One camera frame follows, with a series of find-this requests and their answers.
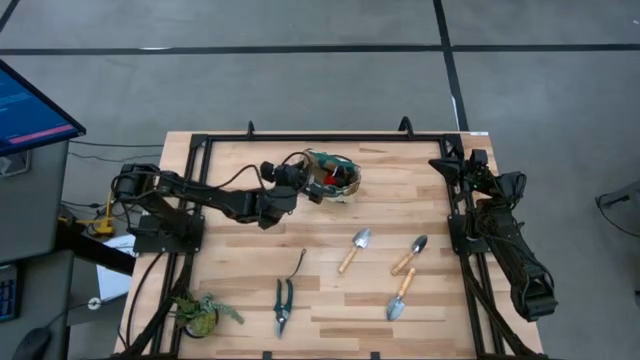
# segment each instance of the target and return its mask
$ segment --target computer mouse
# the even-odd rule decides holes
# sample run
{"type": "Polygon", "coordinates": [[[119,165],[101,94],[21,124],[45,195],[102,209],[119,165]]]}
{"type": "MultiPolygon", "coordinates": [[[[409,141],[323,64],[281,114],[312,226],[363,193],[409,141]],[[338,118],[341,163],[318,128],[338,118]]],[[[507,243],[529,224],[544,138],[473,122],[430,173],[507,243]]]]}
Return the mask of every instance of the computer mouse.
{"type": "Polygon", "coordinates": [[[49,345],[51,331],[48,328],[35,328],[24,336],[11,360],[41,360],[49,345]]]}

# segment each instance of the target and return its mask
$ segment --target potted plant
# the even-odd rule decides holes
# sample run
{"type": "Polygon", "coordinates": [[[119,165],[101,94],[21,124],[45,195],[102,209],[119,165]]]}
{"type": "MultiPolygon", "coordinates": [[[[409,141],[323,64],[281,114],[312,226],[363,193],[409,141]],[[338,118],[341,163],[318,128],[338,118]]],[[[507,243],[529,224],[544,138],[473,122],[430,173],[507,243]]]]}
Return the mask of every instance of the potted plant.
{"type": "Polygon", "coordinates": [[[218,324],[220,315],[227,315],[240,324],[244,319],[231,306],[217,302],[211,293],[196,300],[190,292],[174,299],[178,308],[173,313],[178,327],[184,329],[187,336],[201,339],[211,335],[218,324]]]}

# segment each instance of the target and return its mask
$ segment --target gray floor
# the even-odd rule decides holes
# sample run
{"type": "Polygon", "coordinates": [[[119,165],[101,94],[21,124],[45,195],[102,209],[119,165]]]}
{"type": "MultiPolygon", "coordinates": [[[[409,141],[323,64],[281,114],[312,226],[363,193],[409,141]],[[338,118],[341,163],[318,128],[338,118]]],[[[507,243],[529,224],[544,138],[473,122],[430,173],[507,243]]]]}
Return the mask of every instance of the gray floor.
{"type": "MultiPolygon", "coordinates": [[[[455,45],[640,43],[640,3],[633,0],[444,3],[455,45]]],[[[432,2],[419,0],[22,0],[0,34],[0,48],[439,41],[432,2]]],[[[407,115],[417,130],[457,128],[440,53],[3,59],[82,122],[87,141],[162,143],[169,130],[243,129],[249,120],[269,130],[383,130],[407,115]]],[[[640,178],[640,52],[465,53],[455,60],[470,129],[491,133],[502,171],[529,176],[516,215],[553,272],[560,302],[538,323],[546,352],[637,358],[640,239],[609,226],[593,199],[640,178]]],[[[64,198],[103,201],[118,169],[70,157],[64,198]]],[[[630,229],[633,215],[624,206],[611,214],[630,229]]],[[[96,295],[92,271],[76,264],[78,302],[96,295]]],[[[73,326],[69,358],[110,354],[121,311],[114,304],[97,322],[73,326]]]]}

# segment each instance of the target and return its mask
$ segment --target wooden tabletop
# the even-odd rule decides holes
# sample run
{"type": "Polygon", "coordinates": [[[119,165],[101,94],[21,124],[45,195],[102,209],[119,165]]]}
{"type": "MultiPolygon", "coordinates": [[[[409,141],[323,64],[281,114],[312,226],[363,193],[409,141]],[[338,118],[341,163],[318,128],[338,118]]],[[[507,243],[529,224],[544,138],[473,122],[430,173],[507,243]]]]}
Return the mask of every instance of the wooden tabletop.
{"type": "MultiPolygon", "coordinates": [[[[191,135],[168,133],[160,162],[163,170],[184,172],[191,135]]],[[[490,167],[497,171],[486,134],[461,136],[467,156],[473,148],[485,149],[490,167]]],[[[193,340],[183,336],[180,358],[261,358],[263,351],[272,351],[275,359],[366,359],[374,351],[383,359],[474,358],[460,263],[451,249],[446,223],[449,205],[445,183],[427,163],[440,157],[438,145],[215,143],[208,184],[228,180],[246,164],[280,162],[291,152],[306,148],[344,155],[362,167],[362,183],[354,202],[324,201],[317,205],[300,196],[293,214],[285,215],[267,231],[256,224],[238,224],[219,211],[205,208],[206,234],[195,257],[192,292],[213,293],[220,301],[235,306],[246,322],[239,325],[222,318],[213,337],[193,340]],[[353,235],[365,227],[373,232],[369,247],[356,255],[344,275],[339,275],[337,269],[352,247],[353,235]],[[429,242],[412,260],[417,274],[404,298],[407,306],[397,320],[389,322],[386,305],[408,268],[395,277],[390,271],[422,234],[429,236],[429,242]],[[303,248],[307,254],[293,278],[293,311],[283,338],[278,339],[273,311],[276,279],[293,272],[303,248]]],[[[201,154],[196,164],[200,163],[201,154]]],[[[256,186],[255,174],[246,172],[228,189],[256,186]]],[[[136,262],[121,324],[123,333],[133,290],[154,257],[142,255],[136,262]]],[[[158,261],[144,284],[134,310],[132,337],[157,309],[166,258],[164,255],[158,261]]],[[[488,255],[487,260],[498,309],[527,346],[542,352],[535,323],[517,315],[509,298],[509,283],[495,259],[488,255]]],[[[479,308],[486,347],[491,351],[488,320],[479,308]]],[[[169,348],[172,328],[173,319],[168,318],[163,351],[169,348]]],[[[118,343],[116,351],[121,350],[118,343]]]]}

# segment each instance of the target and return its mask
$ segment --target computer screen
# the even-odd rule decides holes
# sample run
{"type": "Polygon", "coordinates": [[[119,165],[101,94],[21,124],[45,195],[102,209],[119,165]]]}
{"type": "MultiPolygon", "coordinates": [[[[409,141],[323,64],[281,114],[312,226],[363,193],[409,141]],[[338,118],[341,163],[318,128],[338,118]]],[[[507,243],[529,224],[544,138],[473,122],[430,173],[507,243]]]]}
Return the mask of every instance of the computer screen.
{"type": "Polygon", "coordinates": [[[0,60],[0,156],[85,132],[82,125],[0,60]]]}

